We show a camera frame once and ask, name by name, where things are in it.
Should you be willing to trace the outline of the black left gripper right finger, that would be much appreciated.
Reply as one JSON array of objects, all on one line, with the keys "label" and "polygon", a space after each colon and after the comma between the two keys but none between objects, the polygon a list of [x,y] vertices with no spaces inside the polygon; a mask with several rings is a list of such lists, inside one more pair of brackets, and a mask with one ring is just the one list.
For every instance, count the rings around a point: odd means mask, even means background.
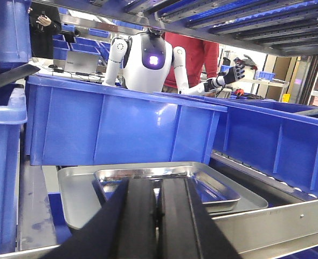
[{"label": "black left gripper right finger", "polygon": [[206,211],[191,179],[164,179],[159,211],[159,258],[241,258]]}]

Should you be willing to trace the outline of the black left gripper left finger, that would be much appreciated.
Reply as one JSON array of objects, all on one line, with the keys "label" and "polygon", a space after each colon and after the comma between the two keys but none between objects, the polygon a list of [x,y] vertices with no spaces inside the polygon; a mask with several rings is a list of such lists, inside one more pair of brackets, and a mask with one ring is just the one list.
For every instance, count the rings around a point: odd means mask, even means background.
[{"label": "black left gripper left finger", "polygon": [[44,258],[156,258],[156,200],[151,181],[123,180],[78,231]]}]

